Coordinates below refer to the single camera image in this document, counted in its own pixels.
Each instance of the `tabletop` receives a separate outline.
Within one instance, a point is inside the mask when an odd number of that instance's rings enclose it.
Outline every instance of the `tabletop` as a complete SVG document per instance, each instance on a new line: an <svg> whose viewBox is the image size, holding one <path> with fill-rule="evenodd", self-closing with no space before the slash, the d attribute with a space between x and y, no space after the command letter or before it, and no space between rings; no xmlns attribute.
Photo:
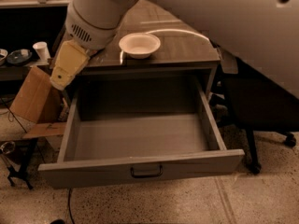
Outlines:
<svg viewBox="0 0 299 224"><path fill-rule="evenodd" d="M132 59L121 51L119 41L131 33L146 32L160 38L161 46L147 59ZM210 41L170 12L147 0L139 0L124 16L114 39L88 67L111 66L198 66L220 60Z"/></svg>

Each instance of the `black chair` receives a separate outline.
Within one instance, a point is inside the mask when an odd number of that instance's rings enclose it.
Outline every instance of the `black chair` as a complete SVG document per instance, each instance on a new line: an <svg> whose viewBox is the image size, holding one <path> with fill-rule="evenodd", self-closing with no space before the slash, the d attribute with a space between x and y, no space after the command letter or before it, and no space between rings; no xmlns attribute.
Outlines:
<svg viewBox="0 0 299 224"><path fill-rule="evenodd" d="M234 124L246 131L251 155L249 169L258 174L261 164L254 140L254 131L277 132L286 135L285 145L294 147L296 139L290 132L299 131L299 100L237 59L238 74L226 75L221 66L212 87L215 92L211 106L225 105L228 117L222 117L218 127Z"/></svg>

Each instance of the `speckled floor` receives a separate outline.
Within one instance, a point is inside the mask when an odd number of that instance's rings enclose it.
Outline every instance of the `speckled floor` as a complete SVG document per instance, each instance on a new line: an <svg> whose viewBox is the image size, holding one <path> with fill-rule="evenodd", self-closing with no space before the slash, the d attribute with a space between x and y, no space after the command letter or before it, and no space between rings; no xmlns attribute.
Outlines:
<svg viewBox="0 0 299 224"><path fill-rule="evenodd" d="M5 112L0 109L1 140L21 138L22 128L15 120L9 122ZM228 147L248 152L244 132L230 126L221 133ZM250 174L243 161L232 175L73 189L70 203L75 223L296 224L299 147L284 147L279 134L255 135L263 165L259 175ZM57 156L46 142L40 141L38 146L45 162ZM72 223L68 190L51 188L37 171L43 162L40 152L36 149L28 167L32 190L16 178L16 187L11 187L6 166L0 161L1 224L49 224L58 218Z"/></svg>

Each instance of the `white cup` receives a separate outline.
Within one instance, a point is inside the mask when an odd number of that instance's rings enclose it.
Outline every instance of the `white cup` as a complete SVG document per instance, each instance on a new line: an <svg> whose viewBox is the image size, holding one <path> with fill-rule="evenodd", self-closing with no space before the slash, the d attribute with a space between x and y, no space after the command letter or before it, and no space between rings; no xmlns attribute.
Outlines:
<svg viewBox="0 0 299 224"><path fill-rule="evenodd" d="M33 48L35 49L41 61L47 61L48 58L50 58L50 54L46 42L44 41L36 42L34 43Z"/></svg>

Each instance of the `black stand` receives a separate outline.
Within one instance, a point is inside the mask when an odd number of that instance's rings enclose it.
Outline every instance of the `black stand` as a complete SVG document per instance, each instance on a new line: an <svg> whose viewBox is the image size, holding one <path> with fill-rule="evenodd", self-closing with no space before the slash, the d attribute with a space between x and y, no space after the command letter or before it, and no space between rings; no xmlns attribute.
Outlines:
<svg viewBox="0 0 299 224"><path fill-rule="evenodd" d="M30 140L30 143L27 147L25 155L24 155L24 157L21 161L21 167L20 167L19 171L15 170L15 168L11 165L11 163L8 161L7 157L3 154L2 150L0 149L1 158L4 161L4 163L6 164L8 170L9 170L9 175L8 175L7 179L10 182L10 185L12 187L15 186L15 183L13 182L13 180L11 178L12 177L17 177L17 178L23 180L24 182L26 182L28 189L33 188L31 186L31 184L29 183L28 179L27 179L28 174L26 172L26 169L29 165L29 161L32 157L32 154L35 151L36 143L37 143L37 138Z"/></svg>

